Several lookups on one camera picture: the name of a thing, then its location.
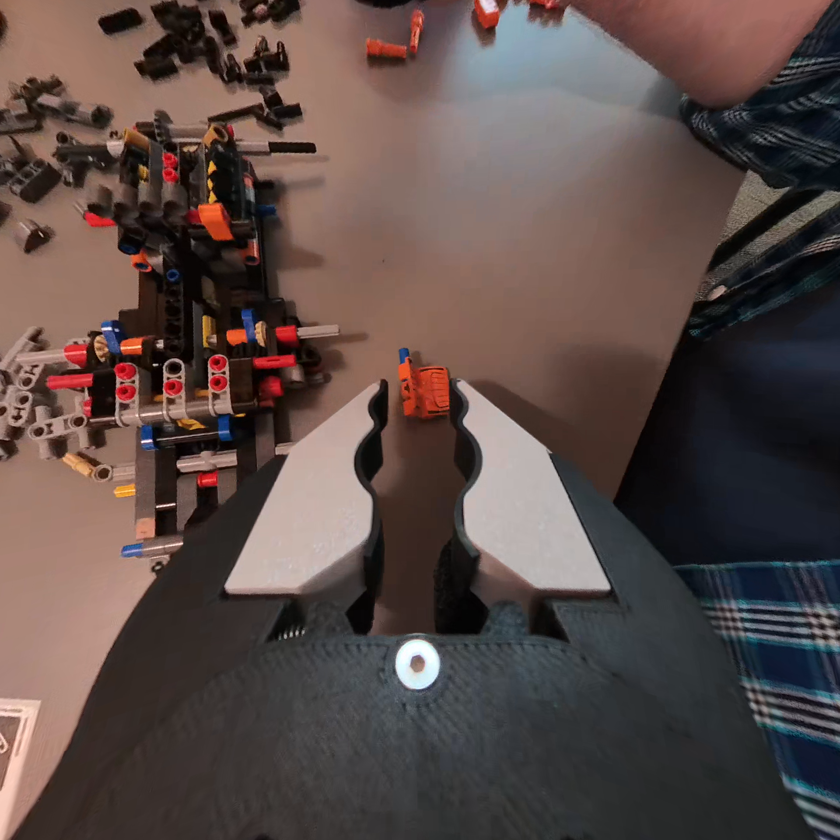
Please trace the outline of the pile of light grey connectors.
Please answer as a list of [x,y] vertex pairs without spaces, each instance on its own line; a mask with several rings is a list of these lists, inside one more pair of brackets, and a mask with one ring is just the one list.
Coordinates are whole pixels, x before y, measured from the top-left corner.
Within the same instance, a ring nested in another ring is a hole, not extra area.
[[86,342],[49,349],[39,327],[28,327],[1,359],[1,460],[7,461],[18,445],[36,445],[41,459],[56,459],[66,449],[68,437],[87,425],[81,410],[62,413],[47,380],[55,373],[78,372],[72,359],[76,350],[86,352]]

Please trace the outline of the orange lego piece with blue pin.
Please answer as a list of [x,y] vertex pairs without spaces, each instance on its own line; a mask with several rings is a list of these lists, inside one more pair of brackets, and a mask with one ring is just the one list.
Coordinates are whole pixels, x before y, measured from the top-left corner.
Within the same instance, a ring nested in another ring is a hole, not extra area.
[[415,419],[445,417],[449,412],[449,373],[444,366],[416,367],[407,348],[401,348],[397,376],[402,413]]

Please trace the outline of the person's dark pants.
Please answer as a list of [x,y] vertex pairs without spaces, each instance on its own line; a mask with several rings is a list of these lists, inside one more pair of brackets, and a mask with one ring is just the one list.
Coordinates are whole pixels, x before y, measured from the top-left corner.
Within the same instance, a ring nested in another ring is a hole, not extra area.
[[837,561],[838,285],[685,336],[615,503],[674,566]]

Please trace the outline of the lego sticker sheet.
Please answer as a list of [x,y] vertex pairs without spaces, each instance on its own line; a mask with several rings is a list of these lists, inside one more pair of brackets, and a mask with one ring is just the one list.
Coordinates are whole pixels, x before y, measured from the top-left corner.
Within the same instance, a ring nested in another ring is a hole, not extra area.
[[40,700],[1,699],[1,797],[12,802],[38,719]]

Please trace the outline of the multicolour lego chassis assembly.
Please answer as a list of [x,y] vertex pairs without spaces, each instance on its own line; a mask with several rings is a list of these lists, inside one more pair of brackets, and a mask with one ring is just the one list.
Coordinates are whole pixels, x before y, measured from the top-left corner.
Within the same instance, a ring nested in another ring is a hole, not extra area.
[[132,498],[134,536],[121,549],[160,573],[188,530],[291,444],[277,433],[280,402],[324,381],[315,340],[270,291],[266,223],[274,183],[257,157],[315,156],[313,142],[244,140],[228,112],[176,125],[165,112],[112,132],[105,143],[57,136],[61,164],[115,171],[113,189],[80,205],[91,228],[112,228],[131,258],[138,304],[103,320],[49,362],[52,392],[72,392],[95,432],[131,431],[135,456],[111,467],[117,497]]

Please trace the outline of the tan lego axle pin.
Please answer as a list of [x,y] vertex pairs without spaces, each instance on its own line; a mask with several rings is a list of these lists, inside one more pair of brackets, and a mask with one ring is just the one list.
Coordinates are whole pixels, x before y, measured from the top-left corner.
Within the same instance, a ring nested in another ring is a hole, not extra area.
[[116,482],[119,485],[128,485],[135,480],[134,464],[111,465],[82,453],[72,452],[63,455],[60,461],[78,474],[99,484]]

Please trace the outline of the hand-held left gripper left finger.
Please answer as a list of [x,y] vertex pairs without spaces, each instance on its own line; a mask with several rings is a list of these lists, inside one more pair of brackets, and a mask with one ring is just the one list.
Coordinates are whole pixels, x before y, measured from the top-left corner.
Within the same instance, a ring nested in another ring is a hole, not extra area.
[[376,597],[387,380],[366,387],[295,443],[225,583],[229,595]]

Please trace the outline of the person's right forearm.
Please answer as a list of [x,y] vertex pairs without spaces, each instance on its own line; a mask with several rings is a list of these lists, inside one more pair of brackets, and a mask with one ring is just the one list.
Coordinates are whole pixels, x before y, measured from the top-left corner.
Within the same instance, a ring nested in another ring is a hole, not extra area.
[[838,192],[838,1],[570,5],[676,86],[709,151],[772,188]]

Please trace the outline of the pile of dark grey pieces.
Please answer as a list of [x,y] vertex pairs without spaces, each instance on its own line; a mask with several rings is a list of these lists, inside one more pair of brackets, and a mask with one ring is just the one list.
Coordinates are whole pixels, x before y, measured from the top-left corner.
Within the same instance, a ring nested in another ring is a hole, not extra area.
[[114,163],[107,142],[84,143],[63,129],[56,133],[56,148],[47,160],[20,139],[41,132],[48,121],[105,130],[110,128],[112,118],[107,106],[68,98],[65,84],[57,76],[29,77],[20,84],[10,84],[1,110],[2,140],[10,144],[10,151],[2,152],[2,190],[27,205],[35,205],[60,183],[83,187],[91,170],[107,170]]

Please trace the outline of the person's plaid shirt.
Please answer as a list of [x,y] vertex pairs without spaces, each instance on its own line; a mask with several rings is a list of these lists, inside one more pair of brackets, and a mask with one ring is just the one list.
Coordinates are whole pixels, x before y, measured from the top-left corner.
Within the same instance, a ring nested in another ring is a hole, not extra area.
[[[764,313],[835,284],[838,268]],[[838,560],[677,568],[734,659],[805,823],[816,838],[838,838]]]

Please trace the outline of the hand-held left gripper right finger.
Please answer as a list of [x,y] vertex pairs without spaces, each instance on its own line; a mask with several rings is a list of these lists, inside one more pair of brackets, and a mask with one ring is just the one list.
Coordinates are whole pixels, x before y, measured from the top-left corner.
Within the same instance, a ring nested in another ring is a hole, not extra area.
[[612,587],[552,453],[467,381],[449,383],[464,479],[452,543],[476,596],[607,596]]

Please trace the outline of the pile of black lego pieces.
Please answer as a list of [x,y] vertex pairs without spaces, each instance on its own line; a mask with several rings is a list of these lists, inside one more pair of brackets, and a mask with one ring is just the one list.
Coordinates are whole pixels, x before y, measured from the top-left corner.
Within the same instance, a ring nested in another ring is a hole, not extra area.
[[166,81],[202,62],[211,75],[228,90],[256,91],[259,100],[207,117],[209,123],[232,123],[253,119],[263,126],[282,131],[287,123],[303,117],[302,106],[285,101],[277,89],[280,77],[291,68],[285,43],[270,43],[266,35],[256,37],[250,54],[237,58],[233,48],[238,35],[221,7],[204,9],[199,2],[157,2],[150,13],[161,36],[145,47],[134,68],[147,81]]

